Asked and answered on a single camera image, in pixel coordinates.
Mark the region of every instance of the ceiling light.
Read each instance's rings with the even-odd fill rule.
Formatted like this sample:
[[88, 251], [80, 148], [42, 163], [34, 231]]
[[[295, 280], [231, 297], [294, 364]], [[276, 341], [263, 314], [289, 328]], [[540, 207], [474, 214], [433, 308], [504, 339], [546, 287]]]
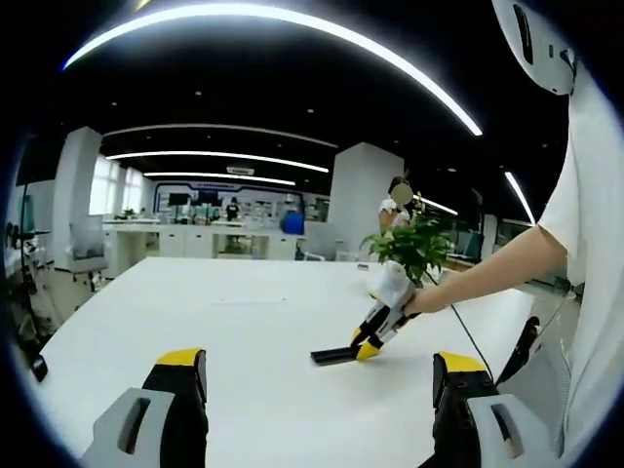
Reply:
[[285, 164], [287, 166], [295, 166], [296, 168], [318, 171], [319, 173], [328, 173], [330, 171], [327, 168], [297, 163], [296, 161], [289, 161], [287, 159], [267, 158], [265, 156], [254, 156], [252, 154], [223, 153], [220, 151], [143, 151], [140, 153], [115, 154], [113, 156], [106, 156], [106, 159], [144, 158], [148, 156], [220, 156], [223, 158], [250, 159], [253, 161], [263, 161], [265, 163]]
[[312, 143], [323, 144], [331, 148], [337, 148], [338, 145], [330, 143], [328, 141], [322, 141], [321, 139], [311, 138], [309, 136], [288, 134], [286, 132], [279, 132], [277, 130], [262, 129], [259, 127], [245, 127], [243, 125], [226, 125], [226, 124], [160, 124], [160, 125], [145, 125], [142, 127], [130, 127], [128, 129], [115, 130], [104, 134], [104, 137], [110, 137], [111, 135], [127, 134], [130, 132], [144, 132], [146, 130], [161, 130], [161, 129], [226, 129], [226, 130], [241, 130], [243, 132], [259, 132], [261, 134], [278, 135], [280, 137], [297, 138], [304, 141], [310, 141]]
[[530, 208], [528, 207], [528, 203], [527, 203], [527, 199], [525, 198], [525, 194], [520, 189], [520, 185], [516, 182], [516, 178], [514, 177], [513, 174], [511, 174], [509, 172], [505, 173], [505, 176], [507, 177], [507, 180], [509, 181], [509, 184], [511, 185], [511, 188], [513, 188], [514, 191], [516, 192], [516, 196], [520, 200], [520, 203], [523, 204], [523, 208], [525, 209], [525, 212], [526, 212], [526, 215], [528, 216], [528, 219], [530, 219], [531, 225], [534, 226], [535, 225], [535, 218], [533, 217], [533, 213], [530, 211]]
[[76, 53], [71, 56], [63, 69], [67, 68], [76, 60], [82, 58], [89, 52], [98, 48], [99, 46], [106, 44], [107, 42], [128, 34], [132, 31], [142, 29], [152, 24], [159, 22], [180, 20], [184, 18], [194, 17], [255, 17], [255, 18], [269, 18], [273, 20], [281, 20], [291, 22], [294, 24], [300, 24], [303, 26], [311, 27], [320, 31], [327, 32], [333, 36], [339, 37], [351, 44], [355, 44], [372, 54], [378, 56], [381, 59], [386, 60], [395, 67], [399, 68], [403, 72], [407, 73], [413, 80], [418, 82], [432, 95], [434, 95], [442, 104], [444, 104], [455, 116], [472, 132], [475, 136], [483, 134], [479, 126], [475, 121], [466, 113], [461, 106], [455, 102], [455, 100], [447, 94], [438, 84], [436, 84], [431, 78], [425, 75], [418, 68], [413, 66], [404, 58], [399, 57], [394, 52], [386, 49], [380, 44], [372, 41], [368, 37], [363, 36], [355, 31], [347, 29], [333, 22], [305, 15], [303, 13], [297, 13], [282, 8], [268, 7], [264, 5], [253, 5], [244, 3], [209, 3], [205, 5], [189, 5], [185, 7], [175, 7], [169, 10], [163, 10], [160, 12], [146, 15], [141, 18], [132, 19], [128, 22], [113, 27], [112, 29], [100, 34], [87, 42]]
[[455, 210], [450, 209], [449, 207], [445, 207], [444, 205], [440, 205], [439, 203], [432, 202], [431, 200], [427, 200], [425, 197], [420, 197], [420, 200], [422, 200], [423, 203], [426, 203], [427, 205], [431, 205], [432, 207], [439, 208], [440, 210], [443, 210], [445, 212], [448, 212], [452, 215], [457, 216], [457, 212]]
[[213, 173], [145, 173], [146, 177], [215, 177], [215, 178], [236, 178], [240, 180], [253, 180], [255, 182], [280, 183], [282, 185], [294, 185], [291, 180], [280, 180], [278, 178], [254, 177], [252, 175], [232, 175]]

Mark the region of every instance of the human arm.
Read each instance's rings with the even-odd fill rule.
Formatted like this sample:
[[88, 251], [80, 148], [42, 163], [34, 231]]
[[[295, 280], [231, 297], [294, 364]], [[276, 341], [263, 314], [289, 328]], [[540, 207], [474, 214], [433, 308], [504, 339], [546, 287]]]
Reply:
[[404, 313], [437, 312], [452, 303], [498, 293], [564, 262], [566, 249], [544, 228], [531, 227], [483, 263], [420, 291]]

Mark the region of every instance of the gray chair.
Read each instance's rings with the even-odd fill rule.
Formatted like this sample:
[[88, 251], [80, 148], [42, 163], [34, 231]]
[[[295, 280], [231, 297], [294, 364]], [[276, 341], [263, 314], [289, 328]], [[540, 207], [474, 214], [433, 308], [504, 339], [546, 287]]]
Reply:
[[95, 291], [94, 273], [108, 268], [108, 250], [104, 242], [101, 215], [75, 218], [69, 223], [71, 245], [67, 249], [69, 271], [74, 275], [87, 273], [92, 292]]
[[357, 261], [357, 253], [346, 252], [344, 242], [338, 239], [335, 227], [328, 222], [305, 221], [306, 249], [304, 260]]
[[551, 449], [564, 450], [564, 417], [569, 394], [570, 371], [561, 345], [542, 344], [529, 361], [508, 380], [498, 384], [523, 402], [547, 427]]

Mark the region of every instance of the white cabinet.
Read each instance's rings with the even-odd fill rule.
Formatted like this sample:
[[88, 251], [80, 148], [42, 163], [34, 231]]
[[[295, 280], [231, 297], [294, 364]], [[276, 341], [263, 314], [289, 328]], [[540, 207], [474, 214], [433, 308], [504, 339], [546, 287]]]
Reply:
[[269, 236], [269, 260], [294, 260], [294, 252], [296, 249], [296, 237], [289, 235], [271, 235]]
[[184, 231], [165, 228], [160, 232], [160, 256], [184, 256]]
[[211, 231], [205, 228], [188, 229], [184, 239], [184, 256], [214, 258], [215, 237]]

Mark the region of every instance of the wall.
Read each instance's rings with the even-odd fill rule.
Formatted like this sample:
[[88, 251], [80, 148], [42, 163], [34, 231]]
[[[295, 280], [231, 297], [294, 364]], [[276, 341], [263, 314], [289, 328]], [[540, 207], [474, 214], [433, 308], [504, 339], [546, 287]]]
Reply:
[[368, 143], [336, 155], [328, 222], [350, 252], [357, 252], [366, 236], [379, 231], [379, 205], [388, 197], [392, 177], [403, 173], [403, 158]]

